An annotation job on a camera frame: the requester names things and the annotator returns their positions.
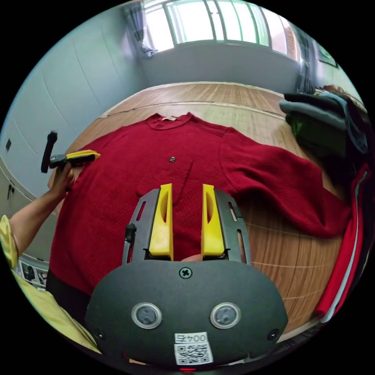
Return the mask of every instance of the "red jacket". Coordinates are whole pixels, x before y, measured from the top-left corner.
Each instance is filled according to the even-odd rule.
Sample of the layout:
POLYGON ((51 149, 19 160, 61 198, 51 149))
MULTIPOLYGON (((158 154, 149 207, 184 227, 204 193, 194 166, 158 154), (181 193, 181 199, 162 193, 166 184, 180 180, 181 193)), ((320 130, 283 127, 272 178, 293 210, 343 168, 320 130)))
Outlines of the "red jacket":
POLYGON ((200 253, 202 184, 237 201, 260 192, 312 236, 331 238, 345 230, 350 208, 323 188, 322 171, 310 161, 191 113, 162 118, 155 114, 85 147, 102 156, 82 169, 58 218, 50 269, 63 282, 91 294, 119 267, 125 227, 139 198, 162 184, 173 188, 177 261, 200 253))

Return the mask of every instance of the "gray cloth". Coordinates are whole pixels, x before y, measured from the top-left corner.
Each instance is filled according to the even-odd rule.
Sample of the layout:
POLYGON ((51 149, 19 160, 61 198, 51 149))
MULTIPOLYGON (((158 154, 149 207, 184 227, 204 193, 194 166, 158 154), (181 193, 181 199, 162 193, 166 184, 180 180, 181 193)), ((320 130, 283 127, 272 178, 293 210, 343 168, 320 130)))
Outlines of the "gray cloth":
POLYGON ((349 134, 350 140, 352 141, 355 148, 361 154, 368 153, 366 134, 358 130, 352 118, 350 117, 348 103, 346 102, 346 100, 328 91, 323 91, 322 94, 320 94, 320 96, 324 98, 332 98, 341 105, 345 113, 345 127, 346 127, 346 131, 349 134))
POLYGON ((318 121, 331 125, 339 130, 346 130, 345 119, 331 111, 322 110, 311 104, 300 102, 288 102, 286 100, 280 100, 279 106, 280 109, 286 114, 292 112, 302 113, 318 121))

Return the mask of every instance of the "button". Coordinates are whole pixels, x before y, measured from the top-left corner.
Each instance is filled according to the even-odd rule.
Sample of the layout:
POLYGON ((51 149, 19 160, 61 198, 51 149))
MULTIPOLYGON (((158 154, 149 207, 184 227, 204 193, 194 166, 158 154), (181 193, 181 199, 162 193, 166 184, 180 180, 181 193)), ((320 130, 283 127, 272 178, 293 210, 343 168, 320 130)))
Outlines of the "button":
POLYGON ((210 315, 213 326, 220 329, 234 327, 240 320, 241 313, 239 308, 232 303, 223 303, 215 306, 210 315))
POLYGON ((161 323, 161 311, 148 302, 137 304, 132 310, 133 322, 144 329, 153 329, 161 323))

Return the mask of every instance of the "white stripe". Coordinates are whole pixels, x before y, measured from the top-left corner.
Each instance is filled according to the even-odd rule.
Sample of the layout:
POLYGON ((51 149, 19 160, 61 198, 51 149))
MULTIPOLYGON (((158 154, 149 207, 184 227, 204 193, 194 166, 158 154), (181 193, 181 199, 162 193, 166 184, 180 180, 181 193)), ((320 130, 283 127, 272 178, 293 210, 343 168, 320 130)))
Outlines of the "white stripe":
POLYGON ((356 207, 356 211, 357 211, 357 232, 355 234, 355 241, 354 241, 354 247, 353 247, 352 257, 350 258, 350 262, 349 262, 348 268, 347 268, 347 270, 345 272, 343 281, 341 282, 340 288, 339 288, 339 290, 337 292, 337 295, 336 295, 334 301, 332 302, 331 307, 327 311, 326 315, 320 320, 322 323, 327 323, 332 318, 332 316, 333 316, 333 314, 335 312, 335 309, 336 309, 337 305, 339 304, 339 302, 341 300, 341 297, 343 295, 343 292, 344 292, 344 289, 346 287, 346 284, 348 282, 350 271, 352 270, 352 265, 353 265, 354 256, 355 256, 355 249, 357 248, 358 231, 359 231, 359 223, 358 223, 358 221, 359 221, 359 217, 358 217, 358 194, 359 194, 359 186, 363 182, 363 180, 366 178, 366 176, 367 176, 367 172, 365 171, 364 174, 363 174, 363 176, 362 176, 362 178, 358 181, 357 186, 355 187, 355 207, 356 207))

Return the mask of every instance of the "screw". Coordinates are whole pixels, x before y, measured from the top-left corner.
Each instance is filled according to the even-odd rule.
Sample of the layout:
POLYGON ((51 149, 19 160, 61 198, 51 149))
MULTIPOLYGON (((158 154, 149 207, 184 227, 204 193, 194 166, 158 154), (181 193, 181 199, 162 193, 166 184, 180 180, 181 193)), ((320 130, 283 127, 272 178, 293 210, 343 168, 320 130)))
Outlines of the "screw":
POLYGON ((100 340, 104 340, 104 333, 101 330, 97 330, 95 336, 100 340))
POLYGON ((181 268, 179 272, 180 277, 182 277, 183 279, 188 279, 192 274, 192 270, 187 267, 181 268))
POLYGON ((279 330, 278 330, 278 329, 273 329, 273 330, 267 335, 267 340, 268 340, 268 341, 272 341, 272 340, 274 340, 278 335, 279 335, 279 330))

